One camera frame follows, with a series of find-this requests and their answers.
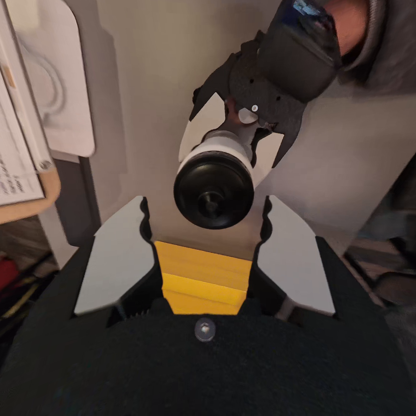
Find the person's right forearm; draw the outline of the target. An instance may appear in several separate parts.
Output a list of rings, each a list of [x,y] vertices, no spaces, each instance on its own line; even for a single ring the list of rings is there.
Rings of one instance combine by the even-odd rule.
[[[331,1],[325,9],[335,20],[343,80],[368,96],[415,94],[415,1]]]

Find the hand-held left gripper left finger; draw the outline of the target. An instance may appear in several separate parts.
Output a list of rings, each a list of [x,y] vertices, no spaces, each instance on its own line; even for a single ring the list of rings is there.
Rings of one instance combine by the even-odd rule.
[[[146,310],[162,296],[162,276],[151,241],[148,202],[137,196],[113,214],[95,233],[75,315],[117,307],[122,315]]]

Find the printed instruction sheet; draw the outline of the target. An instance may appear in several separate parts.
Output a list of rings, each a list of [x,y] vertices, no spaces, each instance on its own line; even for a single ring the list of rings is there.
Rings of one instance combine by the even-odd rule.
[[[39,177],[50,157],[5,1],[1,1],[0,203],[45,199]]]

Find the person's right hand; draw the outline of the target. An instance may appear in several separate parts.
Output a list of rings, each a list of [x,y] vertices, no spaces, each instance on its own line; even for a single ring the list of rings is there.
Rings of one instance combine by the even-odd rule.
[[[240,120],[238,111],[236,110],[236,101],[232,96],[228,96],[224,101],[226,106],[226,120],[223,129],[239,135],[244,128],[250,127],[253,123],[243,123]]]

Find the yellow plastic bin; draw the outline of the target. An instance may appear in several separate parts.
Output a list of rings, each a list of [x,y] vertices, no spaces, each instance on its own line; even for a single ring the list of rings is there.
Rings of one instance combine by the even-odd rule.
[[[246,299],[252,262],[154,243],[163,277],[163,295],[175,315],[237,315]]]

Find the white plastic bottle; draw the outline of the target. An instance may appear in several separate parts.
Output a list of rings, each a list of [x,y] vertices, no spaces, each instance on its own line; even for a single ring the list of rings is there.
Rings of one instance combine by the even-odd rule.
[[[185,132],[179,149],[179,173],[192,158],[203,153],[219,154],[220,157],[233,156],[246,168],[250,174],[253,188],[258,183],[252,166],[253,151],[247,143],[244,143],[237,135],[226,130],[214,130],[200,134]]]

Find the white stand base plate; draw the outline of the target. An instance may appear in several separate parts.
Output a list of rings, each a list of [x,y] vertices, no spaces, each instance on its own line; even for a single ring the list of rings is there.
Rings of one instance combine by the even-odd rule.
[[[5,1],[52,151],[95,152],[79,27],[61,0]]]

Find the red bag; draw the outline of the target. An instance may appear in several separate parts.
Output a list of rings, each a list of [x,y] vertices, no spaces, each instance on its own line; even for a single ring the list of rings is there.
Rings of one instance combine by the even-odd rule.
[[[6,256],[0,258],[0,292],[12,287],[19,276],[16,262]]]

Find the black bottle lid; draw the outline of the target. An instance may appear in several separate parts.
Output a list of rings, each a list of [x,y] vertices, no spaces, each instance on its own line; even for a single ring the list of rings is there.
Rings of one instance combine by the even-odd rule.
[[[174,200],[195,226],[222,230],[240,223],[254,200],[246,166],[228,153],[208,151],[191,157],[174,182]]]

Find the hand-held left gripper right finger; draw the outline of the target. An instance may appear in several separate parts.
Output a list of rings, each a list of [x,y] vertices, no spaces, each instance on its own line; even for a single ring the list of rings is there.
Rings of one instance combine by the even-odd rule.
[[[278,318],[289,318],[296,307],[333,316],[336,310],[316,234],[273,195],[265,201],[261,239],[252,262],[260,281],[251,289],[264,310]]]

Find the black office chair base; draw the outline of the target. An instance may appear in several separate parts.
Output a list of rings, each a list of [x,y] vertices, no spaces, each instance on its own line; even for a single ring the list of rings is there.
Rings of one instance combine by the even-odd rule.
[[[415,306],[415,248],[403,237],[383,241],[356,238],[343,260],[376,302],[385,307]]]

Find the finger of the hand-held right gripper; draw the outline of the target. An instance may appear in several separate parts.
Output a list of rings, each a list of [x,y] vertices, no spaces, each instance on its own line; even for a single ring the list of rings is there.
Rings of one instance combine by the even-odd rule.
[[[266,128],[255,130],[250,143],[252,151],[251,175],[255,190],[273,169],[283,138],[284,134],[272,132]]]
[[[218,129],[226,119],[225,104],[221,96],[215,92],[203,105],[195,117],[188,121],[179,147],[179,162],[202,141],[205,135]]]

